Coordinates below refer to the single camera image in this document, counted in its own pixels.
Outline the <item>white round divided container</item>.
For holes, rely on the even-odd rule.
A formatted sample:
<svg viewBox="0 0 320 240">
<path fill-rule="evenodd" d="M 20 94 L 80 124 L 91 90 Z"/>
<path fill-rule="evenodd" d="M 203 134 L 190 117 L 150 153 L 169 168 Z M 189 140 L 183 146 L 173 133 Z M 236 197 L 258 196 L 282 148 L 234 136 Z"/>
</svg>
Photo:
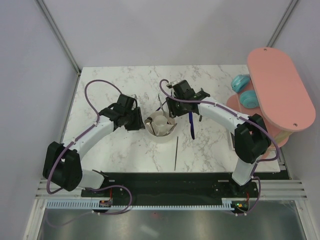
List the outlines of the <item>white round divided container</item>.
<svg viewBox="0 0 320 240">
<path fill-rule="evenodd" d="M 150 126 L 145 124 L 145 120 L 147 118 L 152 118 L 152 120 L 153 120 L 152 126 L 154 128 L 156 135 L 153 135 Z M 165 111 L 165 116 L 163 116 L 161 110 L 155 111 L 152 114 L 150 114 L 147 118 L 144 120 L 146 135 L 153 142 L 163 144 L 163 143 L 166 143 L 176 137 L 178 125 L 174 128 L 173 132 L 171 132 L 169 135 L 165 135 L 167 133 L 167 131 L 169 131 L 169 129 L 175 123 L 177 123 L 173 118 L 169 117 L 168 112 Z"/>
</svg>

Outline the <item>silver small spoon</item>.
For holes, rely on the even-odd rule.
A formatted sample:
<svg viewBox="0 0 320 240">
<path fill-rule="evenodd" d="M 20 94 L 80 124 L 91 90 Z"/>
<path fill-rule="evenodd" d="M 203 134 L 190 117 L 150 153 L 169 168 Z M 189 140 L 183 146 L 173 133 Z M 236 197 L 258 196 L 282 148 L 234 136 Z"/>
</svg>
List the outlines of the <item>silver small spoon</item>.
<svg viewBox="0 0 320 240">
<path fill-rule="evenodd" d="M 150 126 L 150 129 L 151 129 L 153 135 L 155 136 L 156 133 L 155 133 L 154 127 L 153 127 L 153 125 L 152 125 L 152 122 L 153 122 L 153 119 L 150 118 L 150 117 L 148 117 L 148 118 L 144 121 L 144 123 L 145 123 L 146 125 Z"/>
</svg>

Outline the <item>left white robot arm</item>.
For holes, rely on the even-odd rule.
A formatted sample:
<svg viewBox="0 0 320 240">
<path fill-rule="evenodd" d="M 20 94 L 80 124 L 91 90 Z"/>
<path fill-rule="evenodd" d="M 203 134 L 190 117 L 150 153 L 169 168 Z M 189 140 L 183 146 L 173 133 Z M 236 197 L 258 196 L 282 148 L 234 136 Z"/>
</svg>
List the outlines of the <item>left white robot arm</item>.
<svg viewBox="0 0 320 240">
<path fill-rule="evenodd" d="M 82 168 L 81 160 L 102 138 L 124 127 L 127 131 L 144 130 L 137 96 L 120 94 L 117 102 L 102 109 L 89 130 L 69 141 L 52 142 L 46 152 L 42 175 L 50 183 L 68 192 L 76 188 L 92 189 L 99 197 L 106 196 L 110 185 L 102 172 Z"/>
</svg>

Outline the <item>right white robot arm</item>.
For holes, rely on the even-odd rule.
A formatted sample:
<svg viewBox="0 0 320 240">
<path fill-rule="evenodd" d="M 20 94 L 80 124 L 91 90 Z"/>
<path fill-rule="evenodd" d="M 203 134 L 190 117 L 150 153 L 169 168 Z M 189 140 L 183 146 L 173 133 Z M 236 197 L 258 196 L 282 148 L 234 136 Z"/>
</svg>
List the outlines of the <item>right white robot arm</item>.
<svg viewBox="0 0 320 240">
<path fill-rule="evenodd" d="M 246 184 L 252 179 L 258 160 L 272 143 L 262 116 L 235 111 L 216 101 L 203 89 L 195 92 L 187 80 L 169 82 L 163 79 L 159 86 L 166 95 L 171 118 L 195 113 L 220 124 L 233 135 L 238 160 L 229 191 L 235 197 L 242 196 L 247 191 Z"/>
</svg>

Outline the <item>blue plastic knife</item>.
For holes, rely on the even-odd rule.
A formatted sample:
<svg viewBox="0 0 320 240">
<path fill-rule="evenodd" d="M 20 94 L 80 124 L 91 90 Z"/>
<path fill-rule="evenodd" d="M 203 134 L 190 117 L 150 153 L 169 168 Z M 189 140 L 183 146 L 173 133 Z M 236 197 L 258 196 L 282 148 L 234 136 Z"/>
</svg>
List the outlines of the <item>blue plastic knife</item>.
<svg viewBox="0 0 320 240">
<path fill-rule="evenodd" d="M 189 119 L 189 124 L 190 124 L 190 135 L 191 135 L 191 138 L 194 140 L 195 139 L 195 130 L 194 130 L 194 121 L 193 121 L 193 113 L 192 112 L 188 113 L 188 119 Z"/>
</svg>

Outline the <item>dark chopstick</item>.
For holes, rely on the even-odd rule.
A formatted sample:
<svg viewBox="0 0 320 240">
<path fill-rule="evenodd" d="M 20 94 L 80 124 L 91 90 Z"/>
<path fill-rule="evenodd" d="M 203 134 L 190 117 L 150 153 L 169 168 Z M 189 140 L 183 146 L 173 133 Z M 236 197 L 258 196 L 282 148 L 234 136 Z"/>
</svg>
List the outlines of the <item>dark chopstick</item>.
<svg viewBox="0 0 320 240">
<path fill-rule="evenodd" d="M 174 171 L 177 168 L 177 159 L 178 159 L 178 147 L 179 147 L 179 137 L 176 137 L 176 146 L 175 146 L 175 158 L 174 158 Z"/>
</svg>

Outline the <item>pink oval shelf top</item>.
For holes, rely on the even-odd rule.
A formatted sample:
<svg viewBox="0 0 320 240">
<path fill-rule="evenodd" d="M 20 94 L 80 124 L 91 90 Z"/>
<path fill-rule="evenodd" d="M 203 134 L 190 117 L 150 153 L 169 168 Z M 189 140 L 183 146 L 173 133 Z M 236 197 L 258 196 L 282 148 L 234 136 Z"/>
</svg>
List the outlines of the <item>pink oval shelf top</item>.
<svg viewBox="0 0 320 240">
<path fill-rule="evenodd" d="M 260 110 L 270 123 L 289 132 L 314 123 L 315 107 L 289 55 L 276 48 L 256 48 L 247 57 L 247 68 Z"/>
</svg>

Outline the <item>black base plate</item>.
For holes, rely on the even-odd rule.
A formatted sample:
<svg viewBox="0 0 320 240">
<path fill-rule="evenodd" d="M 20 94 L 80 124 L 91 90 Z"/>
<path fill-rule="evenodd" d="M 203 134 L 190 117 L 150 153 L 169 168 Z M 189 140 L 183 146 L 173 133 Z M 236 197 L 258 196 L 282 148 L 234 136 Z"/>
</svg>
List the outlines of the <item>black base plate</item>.
<svg viewBox="0 0 320 240">
<path fill-rule="evenodd" d="M 109 173 L 105 177 L 103 189 L 82 191 L 83 197 L 101 197 L 110 194 L 112 198 L 123 201 L 128 192 L 132 201 L 169 201 L 182 197 L 187 200 L 247 198 L 257 197 L 255 182 L 237 185 L 230 173 L 180 172 L 180 173 Z"/>
</svg>

